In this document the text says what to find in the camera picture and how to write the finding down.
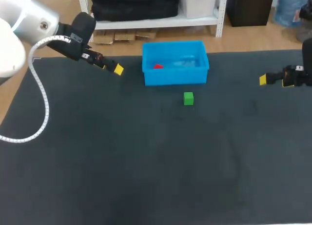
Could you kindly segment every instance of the green block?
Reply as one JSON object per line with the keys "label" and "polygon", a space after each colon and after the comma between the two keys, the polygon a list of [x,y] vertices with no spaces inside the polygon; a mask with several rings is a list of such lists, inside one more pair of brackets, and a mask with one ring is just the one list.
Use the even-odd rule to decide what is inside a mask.
{"label": "green block", "polygon": [[193,104],[194,104],[193,92],[185,92],[184,93],[184,105],[193,105]]}

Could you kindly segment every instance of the red block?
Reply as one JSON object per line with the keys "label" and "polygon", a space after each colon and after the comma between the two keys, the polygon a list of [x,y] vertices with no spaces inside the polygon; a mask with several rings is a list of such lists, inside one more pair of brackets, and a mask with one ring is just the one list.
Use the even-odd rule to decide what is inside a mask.
{"label": "red block", "polygon": [[163,69],[164,67],[162,65],[156,64],[154,66],[154,69]]}

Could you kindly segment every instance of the white storage box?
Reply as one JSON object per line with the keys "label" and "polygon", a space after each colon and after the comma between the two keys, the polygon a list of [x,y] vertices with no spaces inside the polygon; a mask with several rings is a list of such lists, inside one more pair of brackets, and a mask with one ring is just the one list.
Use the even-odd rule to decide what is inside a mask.
{"label": "white storage box", "polygon": [[216,0],[180,0],[183,12],[188,19],[208,17],[214,14]]}

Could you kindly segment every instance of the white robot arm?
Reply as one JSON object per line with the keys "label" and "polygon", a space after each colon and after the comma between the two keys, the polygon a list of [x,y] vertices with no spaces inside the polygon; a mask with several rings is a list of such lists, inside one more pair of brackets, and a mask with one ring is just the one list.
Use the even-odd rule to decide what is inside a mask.
{"label": "white robot arm", "polygon": [[20,40],[35,45],[47,37],[65,36],[69,42],[53,41],[43,46],[58,51],[73,60],[83,59],[102,69],[121,75],[123,68],[102,54],[90,50],[89,39],[96,21],[80,13],[72,25],[59,22],[59,15],[38,0],[0,0],[0,85],[16,74],[26,56]]}
{"label": "white robot arm", "polygon": [[15,75],[24,65],[26,52],[23,44],[13,33],[11,26],[0,19],[0,84]]}

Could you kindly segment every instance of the blue container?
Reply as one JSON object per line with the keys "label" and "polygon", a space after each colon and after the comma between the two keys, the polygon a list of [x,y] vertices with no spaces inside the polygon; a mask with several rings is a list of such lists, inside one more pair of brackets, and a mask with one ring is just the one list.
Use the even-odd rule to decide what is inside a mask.
{"label": "blue container", "polygon": [[142,68],[146,86],[198,84],[206,83],[209,62],[202,41],[145,43]]}

